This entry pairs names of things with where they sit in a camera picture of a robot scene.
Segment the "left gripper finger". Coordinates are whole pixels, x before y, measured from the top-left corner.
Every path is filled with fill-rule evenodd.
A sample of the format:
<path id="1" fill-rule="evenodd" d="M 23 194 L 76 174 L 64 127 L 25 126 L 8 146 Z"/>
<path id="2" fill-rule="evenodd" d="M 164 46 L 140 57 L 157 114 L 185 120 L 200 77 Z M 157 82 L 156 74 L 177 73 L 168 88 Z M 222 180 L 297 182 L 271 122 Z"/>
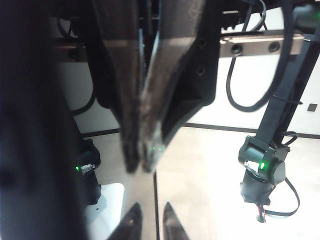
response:
<path id="1" fill-rule="evenodd" d="M 189 240 L 189 236 L 169 202 L 164 206 L 162 222 L 164 240 Z"/>

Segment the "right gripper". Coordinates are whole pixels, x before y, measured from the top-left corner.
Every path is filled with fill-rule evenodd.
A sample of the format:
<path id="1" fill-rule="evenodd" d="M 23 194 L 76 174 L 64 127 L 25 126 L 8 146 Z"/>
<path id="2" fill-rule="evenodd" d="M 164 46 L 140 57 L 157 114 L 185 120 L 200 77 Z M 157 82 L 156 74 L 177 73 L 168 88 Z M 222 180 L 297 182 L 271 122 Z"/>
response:
<path id="1" fill-rule="evenodd" d="M 221 58 L 280 55 L 283 34 L 224 35 L 218 0 L 162 0 L 142 92 L 142 167 L 153 172 L 178 129 L 215 98 Z"/>

